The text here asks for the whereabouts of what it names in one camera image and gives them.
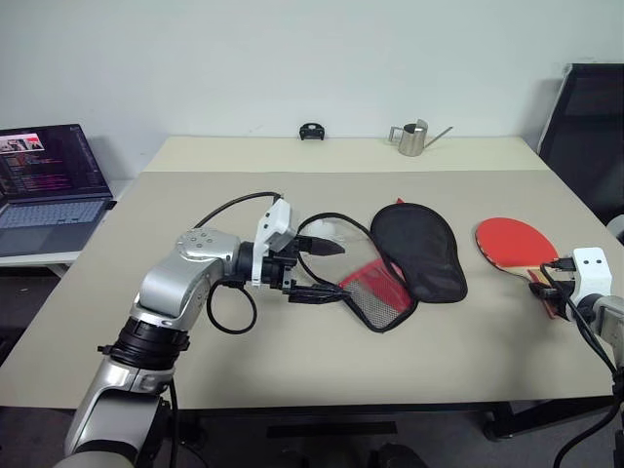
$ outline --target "robotic arm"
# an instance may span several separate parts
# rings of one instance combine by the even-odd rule
[[[208,227],[182,234],[175,249],[143,279],[130,317],[104,358],[65,440],[57,468],[126,468],[139,464],[163,438],[169,387],[188,333],[217,282],[242,288],[268,284],[291,302],[344,298],[332,285],[300,287],[291,277],[299,252],[340,254],[324,239],[296,236],[290,205],[278,200],[258,223],[255,242]]]
[[[615,367],[624,367],[624,299],[611,295],[612,276],[605,253],[600,248],[574,249],[569,258],[560,258],[560,269],[569,272],[573,290],[569,301],[589,324],[591,331],[613,349]],[[575,322],[570,305],[562,316]]]

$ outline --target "beige tabletop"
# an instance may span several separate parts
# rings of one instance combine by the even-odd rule
[[[527,283],[494,269],[475,226],[522,219],[561,254],[604,249],[613,292],[624,293],[622,247],[550,171],[385,174],[143,173],[53,291],[0,368],[0,405],[75,408],[100,355],[125,323],[143,275],[206,212],[256,190],[283,192],[300,213],[339,211],[364,224],[397,197],[450,224],[468,281],[455,304],[423,304],[393,331],[369,331],[342,304],[288,304],[252,291],[259,318],[241,336],[205,315],[177,362],[186,409],[422,404],[610,394],[604,364],[564,320],[551,321]],[[266,202],[223,213],[213,226],[252,239]],[[245,302],[220,299],[217,314],[245,320]]]
[[[548,171],[517,136],[442,138],[409,158],[376,138],[206,138],[170,136],[148,172],[404,173]]]

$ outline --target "laptop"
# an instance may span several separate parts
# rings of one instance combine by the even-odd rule
[[[80,125],[0,131],[0,256],[81,251],[111,200]]]

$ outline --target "white bracket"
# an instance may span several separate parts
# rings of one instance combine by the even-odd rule
[[[284,199],[279,199],[257,224],[253,242],[252,285],[259,288],[262,262],[269,250],[279,252],[296,236],[293,227],[293,210]]]
[[[574,272],[574,292],[570,296],[574,305],[589,294],[611,295],[611,271],[606,262],[605,253],[599,247],[574,249],[572,258],[576,271]],[[569,306],[565,309],[567,317],[573,321],[574,315]]]

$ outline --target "table leg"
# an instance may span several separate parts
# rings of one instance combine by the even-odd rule
[[[509,439],[526,432],[588,416],[612,404],[613,397],[604,396],[551,400],[516,413],[513,413],[511,407],[500,407],[492,412],[494,420],[485,425],[484,434],[494,441]]]

